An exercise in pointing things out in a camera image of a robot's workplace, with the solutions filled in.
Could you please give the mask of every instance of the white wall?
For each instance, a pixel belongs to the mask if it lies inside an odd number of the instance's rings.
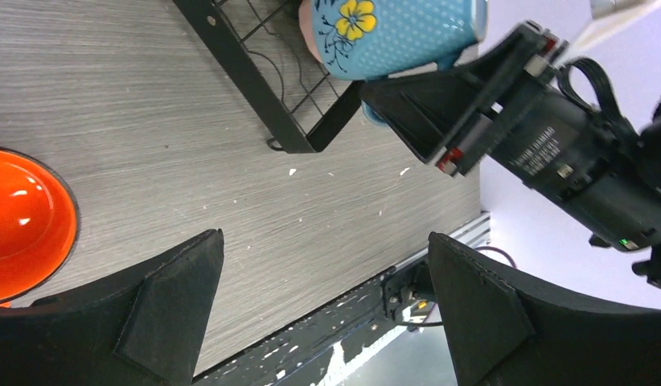
[[[525,19],[569,39],[588,17],[588,0],[490,0],[482,50]],[[661,10],[587,55],[610,75],[622,112],[634,126],[646,124],[661,94]],[[492,212],[492,245],[506,249],[523,271],[584,294],[661,308],[661,290],[631,272],[631,262],[646,255],[591,248],[584,227],[489,158],[482,162],[482,205]]]

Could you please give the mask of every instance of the polka dot pattern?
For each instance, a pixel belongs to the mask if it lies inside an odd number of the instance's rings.
[[[435,62],[475,43],[471,0],[372,1],[376,28],[359,39],[347,57],[326,64],[334,76],[349,80],[386,76]],[[340,0],[333,7],[322,6],[314,19],[324,14],[334,23],[344,3]],[[323,57],[324,50],[319,51]]]

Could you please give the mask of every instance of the table surface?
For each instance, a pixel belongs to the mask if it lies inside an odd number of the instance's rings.
[[[56,170],[82,217],[71,260],[19,305],[222,228],[200,372],[480,211],[476,173],[421,165],[361,113],[322,154],[268,137],[170,0],[0,0],[0,146]]]

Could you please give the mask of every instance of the blue mug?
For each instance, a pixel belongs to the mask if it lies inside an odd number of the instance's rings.
[[[344,80],[380,79],[431,63],[445,71],[487,32],[487,0],[311,1],[314,41],[307,44]],[[309,17],[302,8],[300,16]]]

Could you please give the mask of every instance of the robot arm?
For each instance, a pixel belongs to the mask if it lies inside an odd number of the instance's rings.
[[[360,96],[422,162],[466,175],[488,154],[590,229],[592,245],[653,247],[634,271],[661,288],[661,103],[639,136],[595,61],[556,65],[568,49],[526,22],[471,63],[367,82]],[[574,68],[598,107],[574,92]]]

